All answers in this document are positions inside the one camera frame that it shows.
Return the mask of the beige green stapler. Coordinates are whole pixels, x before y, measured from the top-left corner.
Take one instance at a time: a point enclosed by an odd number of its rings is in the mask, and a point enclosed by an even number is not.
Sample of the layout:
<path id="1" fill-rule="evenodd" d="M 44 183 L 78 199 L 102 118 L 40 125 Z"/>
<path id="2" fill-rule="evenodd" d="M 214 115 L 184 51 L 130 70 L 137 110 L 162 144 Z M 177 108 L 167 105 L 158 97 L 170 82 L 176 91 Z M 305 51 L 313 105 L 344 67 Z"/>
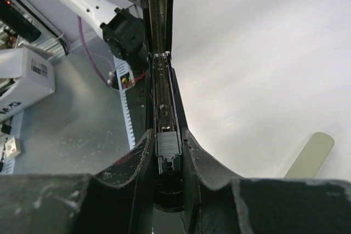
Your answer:
<path id="1" fill-rule="evenodd" d="M 332 136 L 322 132 L 314 133 L 287 171 L 285 178 L 314 178 L 334 145 L 335 140 Z"/>

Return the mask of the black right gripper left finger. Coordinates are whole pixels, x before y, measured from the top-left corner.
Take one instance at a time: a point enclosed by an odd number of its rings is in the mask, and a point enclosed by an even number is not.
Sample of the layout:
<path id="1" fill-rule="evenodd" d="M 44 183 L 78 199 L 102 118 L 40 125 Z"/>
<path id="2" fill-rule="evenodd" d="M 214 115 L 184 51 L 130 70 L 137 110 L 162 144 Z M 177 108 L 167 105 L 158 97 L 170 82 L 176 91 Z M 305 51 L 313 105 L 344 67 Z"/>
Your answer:
<path id="1" fill-rule="evenodd" d="M 90 174 L 1 176 L 1 233 L 151 233 L 154 132 Z"/>

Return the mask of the grey staple strip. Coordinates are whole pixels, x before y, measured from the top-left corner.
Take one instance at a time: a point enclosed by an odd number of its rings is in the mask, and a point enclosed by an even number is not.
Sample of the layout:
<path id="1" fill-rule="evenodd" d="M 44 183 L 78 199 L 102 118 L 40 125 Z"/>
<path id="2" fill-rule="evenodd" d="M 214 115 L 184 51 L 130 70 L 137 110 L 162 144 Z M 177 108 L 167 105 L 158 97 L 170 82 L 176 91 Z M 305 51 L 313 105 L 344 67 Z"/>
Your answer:
<path id="1" fill-rule="evenodd" d="M 173 157 L 180 154 L 177 132 L 162 132 L 157 134 L 157 155 Z"/>

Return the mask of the white cardboard box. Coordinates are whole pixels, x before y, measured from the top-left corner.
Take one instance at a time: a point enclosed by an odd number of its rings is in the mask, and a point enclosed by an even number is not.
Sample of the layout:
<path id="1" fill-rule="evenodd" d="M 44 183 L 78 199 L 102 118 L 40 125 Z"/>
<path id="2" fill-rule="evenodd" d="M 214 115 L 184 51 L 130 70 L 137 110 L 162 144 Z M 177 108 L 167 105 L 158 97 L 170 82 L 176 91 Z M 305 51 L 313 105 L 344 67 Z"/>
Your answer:
<path id="1" fill-rule="evenodd" d="M 1 121 L 55 91 L 50 54 L 38 48 L 1 50 Z"/>

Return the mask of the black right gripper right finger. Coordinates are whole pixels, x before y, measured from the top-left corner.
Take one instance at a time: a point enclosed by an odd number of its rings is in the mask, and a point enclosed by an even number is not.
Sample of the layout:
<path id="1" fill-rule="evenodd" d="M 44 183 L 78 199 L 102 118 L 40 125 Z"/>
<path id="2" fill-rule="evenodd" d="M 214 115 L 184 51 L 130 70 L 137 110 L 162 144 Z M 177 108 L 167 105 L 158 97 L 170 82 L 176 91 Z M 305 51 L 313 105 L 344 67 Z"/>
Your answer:
<path id="1" fill-rule="evenodd" d="M 187 233 L 350 233 L 350 183 L 250 179 L 223 166 L 183 130 Z"/>

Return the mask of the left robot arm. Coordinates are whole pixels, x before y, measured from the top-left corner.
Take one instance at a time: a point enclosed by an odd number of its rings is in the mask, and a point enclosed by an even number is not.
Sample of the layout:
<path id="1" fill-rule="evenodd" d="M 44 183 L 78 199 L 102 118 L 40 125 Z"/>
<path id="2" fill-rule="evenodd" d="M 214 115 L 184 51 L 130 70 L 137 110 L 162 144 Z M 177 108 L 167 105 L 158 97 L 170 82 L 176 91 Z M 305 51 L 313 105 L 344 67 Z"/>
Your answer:
<path id="1" fill-rule="evenodd" d="M 112 54 L 135 72 L 149 68 L 144 25 L 128 9 L 107 0 L 59 0 L 83 19 L 104 40 Z"/>

